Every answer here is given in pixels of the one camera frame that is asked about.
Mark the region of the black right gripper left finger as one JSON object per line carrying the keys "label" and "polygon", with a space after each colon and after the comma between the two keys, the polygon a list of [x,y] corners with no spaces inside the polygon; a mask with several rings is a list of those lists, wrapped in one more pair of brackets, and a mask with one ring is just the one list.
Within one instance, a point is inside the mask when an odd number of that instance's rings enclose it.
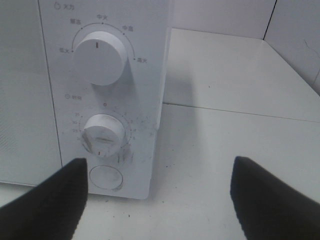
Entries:
{"label": "black right gripper left finger", "polygon": [[88,165],[75,158],[0,208],[2,240],[70,240],[88,199]]}

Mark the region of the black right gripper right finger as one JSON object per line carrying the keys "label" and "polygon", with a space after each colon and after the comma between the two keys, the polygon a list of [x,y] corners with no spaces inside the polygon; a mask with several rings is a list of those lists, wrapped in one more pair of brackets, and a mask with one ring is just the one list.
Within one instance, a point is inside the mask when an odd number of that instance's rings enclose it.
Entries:
{"label": "black right gripper right finger", "polygon": [[318,240],[320,205],[252,159],[234,159],[230,197],[248,240]]}

